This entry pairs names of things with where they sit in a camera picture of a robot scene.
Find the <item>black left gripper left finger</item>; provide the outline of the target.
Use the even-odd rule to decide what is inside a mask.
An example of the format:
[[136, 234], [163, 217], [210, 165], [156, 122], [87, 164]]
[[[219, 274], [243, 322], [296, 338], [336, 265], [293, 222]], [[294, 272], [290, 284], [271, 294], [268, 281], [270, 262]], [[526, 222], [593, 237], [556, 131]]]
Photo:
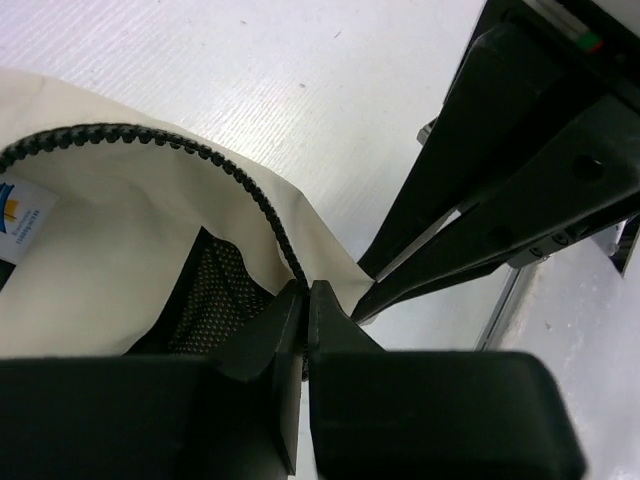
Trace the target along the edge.
[[2, 477], [287, 478], [302, 314], [302, 291], [289, 283], [211, 357], [4, 361]]

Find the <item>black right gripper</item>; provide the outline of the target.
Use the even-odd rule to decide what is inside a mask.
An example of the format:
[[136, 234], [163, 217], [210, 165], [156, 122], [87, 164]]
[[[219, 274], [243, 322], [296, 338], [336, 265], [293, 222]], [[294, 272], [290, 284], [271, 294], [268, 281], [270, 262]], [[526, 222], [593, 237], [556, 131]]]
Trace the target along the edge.
[[379, 275], [499, 162], [516, 215], [509, 263], [591, 237], [619, 272], [639, 236], [639, 5], [489, 1], [445, 103], [371, 246]]

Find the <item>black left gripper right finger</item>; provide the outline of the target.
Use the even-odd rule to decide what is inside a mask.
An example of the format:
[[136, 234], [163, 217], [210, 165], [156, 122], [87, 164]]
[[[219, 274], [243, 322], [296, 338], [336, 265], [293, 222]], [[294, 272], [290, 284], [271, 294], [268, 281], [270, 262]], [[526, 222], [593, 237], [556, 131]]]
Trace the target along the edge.
[[513, 351], [387, 351], [313, 284], [309, 404], [323, 479], [580, 479], [555, 379]]

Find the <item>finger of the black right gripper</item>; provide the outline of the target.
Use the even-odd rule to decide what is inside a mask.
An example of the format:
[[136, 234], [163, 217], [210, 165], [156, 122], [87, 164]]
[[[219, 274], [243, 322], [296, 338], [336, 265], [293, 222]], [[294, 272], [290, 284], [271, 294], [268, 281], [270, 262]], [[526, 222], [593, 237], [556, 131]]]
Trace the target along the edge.
[[487, 200], [437, 233], [377, 282], [352, 317], [522, 266], [639, 211], [639, 115], [590, 107]]

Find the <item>cream jacket with black lining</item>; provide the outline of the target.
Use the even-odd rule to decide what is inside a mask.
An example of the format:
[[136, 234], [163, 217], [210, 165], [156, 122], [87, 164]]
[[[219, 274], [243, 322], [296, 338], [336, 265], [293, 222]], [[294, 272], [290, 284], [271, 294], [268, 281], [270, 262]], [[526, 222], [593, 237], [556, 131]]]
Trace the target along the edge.
[[269, 169], [66, 82], [1, 73], [1, 354], [121, 355], [212, 241], [238, 297], [372, 286], [304, 195]]

